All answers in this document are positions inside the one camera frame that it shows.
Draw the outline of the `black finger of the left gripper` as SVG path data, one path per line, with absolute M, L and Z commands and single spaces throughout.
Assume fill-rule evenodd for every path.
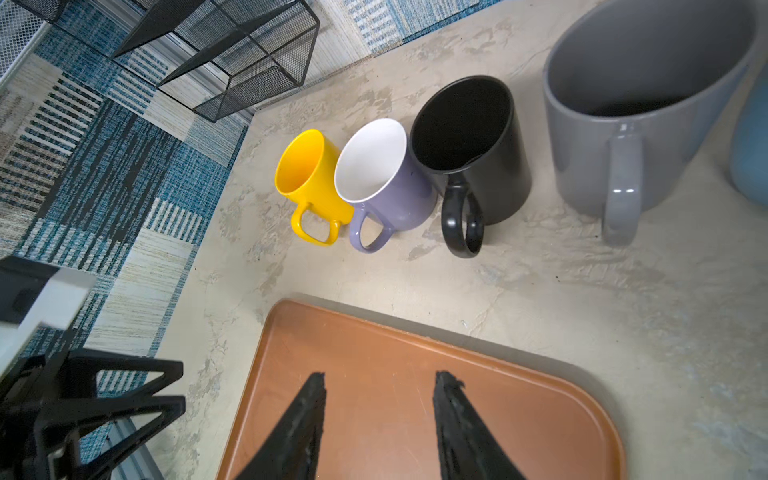
M 45 405 L 35 420 L 37 479 L 106 479 L 112 470 L 185 413 L 182 396 L 59 400 Z M 121 420 L 148 416 L 143 426 L 123 435 L 85 462 L 81 439 L 108 434 Z
M 150 396 L 183 373 L 181 361 L 76 349 L 46 360 L 35 393 L 42 399 L 91 399 L 99 392 Z

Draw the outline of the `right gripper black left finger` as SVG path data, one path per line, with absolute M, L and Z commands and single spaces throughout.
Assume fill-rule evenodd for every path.
M 314 479 L 326 398 L 324 374 L 313 372 L 236 479 Z

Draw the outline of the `light blue mug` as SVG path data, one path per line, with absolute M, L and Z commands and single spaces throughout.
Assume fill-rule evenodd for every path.
M 733 133 L 729 171 L 736 189 L 767 205 L 767 64 L 759 72 Z

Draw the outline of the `brown plastic tray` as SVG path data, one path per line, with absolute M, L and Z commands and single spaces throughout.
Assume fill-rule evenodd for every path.
M 604 407 L 549 373 L 426 336 L 284 299 L 269 312 L 218 475 L 235 478 L 307 378 L 324 376 L 321 479 L 436 479 L 433 392 L 453 374 L 529 479 L 624 479 Z

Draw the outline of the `purple mug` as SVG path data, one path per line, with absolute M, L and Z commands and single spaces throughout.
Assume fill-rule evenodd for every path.
M 379 251 L 395 233 L 423 224 L 438 197 L 408 150 L 405 128 L 391 118 L 373 120 L 349 139 L 334 186 L 354 208 L 350 244 L 365 254 Z

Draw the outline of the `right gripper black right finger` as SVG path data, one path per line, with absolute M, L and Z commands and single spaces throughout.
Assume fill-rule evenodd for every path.
M 436 373 L 433 407 L 442 479 L 524 479 L 448 371 Z

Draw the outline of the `black mug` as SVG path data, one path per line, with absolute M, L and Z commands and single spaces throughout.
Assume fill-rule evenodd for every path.
M 532 186 L 513 95 L 500 79 L 474 75 L 435 93 L 419 110 L 408 150 L 442 195 L 450 252 L 473 258 L 485 228 L 513 216 Z

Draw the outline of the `grey mug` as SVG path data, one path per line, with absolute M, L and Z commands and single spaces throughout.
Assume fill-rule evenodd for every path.
M 543 89 L 556 185 L 602 240 L 629 245 L 675 188 L 745 74 L 752 1 L 606 1 L 556 42 Z

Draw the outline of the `yellow mug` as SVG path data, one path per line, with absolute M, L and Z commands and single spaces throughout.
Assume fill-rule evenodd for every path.
M 319 130 L 309 129 L 284 150 L 274 178 L 277 191 L 296 204 L 291 217 L 293 232 L 301 239 L 318 245 L 333 245 L 341 227 L 348 225 L 354 207 L 336 191 L 334 175 L 340 150 Z M 302 226 L 302 217 L 310 211 L 329 223 L 326 240 L 309 235 Z

